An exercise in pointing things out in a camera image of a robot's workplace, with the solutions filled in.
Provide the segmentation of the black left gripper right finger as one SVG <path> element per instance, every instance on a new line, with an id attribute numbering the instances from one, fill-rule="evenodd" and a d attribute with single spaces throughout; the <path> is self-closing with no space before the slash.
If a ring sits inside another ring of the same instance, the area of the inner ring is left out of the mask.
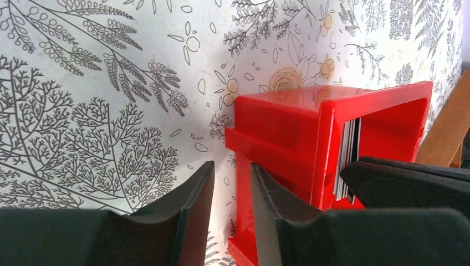
<path id="1" fill-rule="evenodd" d="M 469 217 L 451 208 L 317 209 L 251 165 L 260 265 L 468 265 Z"/>

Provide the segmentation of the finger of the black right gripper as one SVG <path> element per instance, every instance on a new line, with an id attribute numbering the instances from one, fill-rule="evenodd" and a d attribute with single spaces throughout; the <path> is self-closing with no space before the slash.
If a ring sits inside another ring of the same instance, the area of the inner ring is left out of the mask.
<path id="1" fill-rule="evenodd" d="M 469 217 L 469 170 L 361 157 L 340 172 L 366 208 L 451 208 Z"/>

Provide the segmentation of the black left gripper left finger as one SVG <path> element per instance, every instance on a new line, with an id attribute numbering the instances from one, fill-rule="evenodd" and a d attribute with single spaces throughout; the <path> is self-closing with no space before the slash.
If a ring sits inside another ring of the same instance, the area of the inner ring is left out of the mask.
<path id="1" fill-rule="evenodd" d="M 203 265 L 215 164 L 130 215 L 1 210 L 2 265 Z"/>

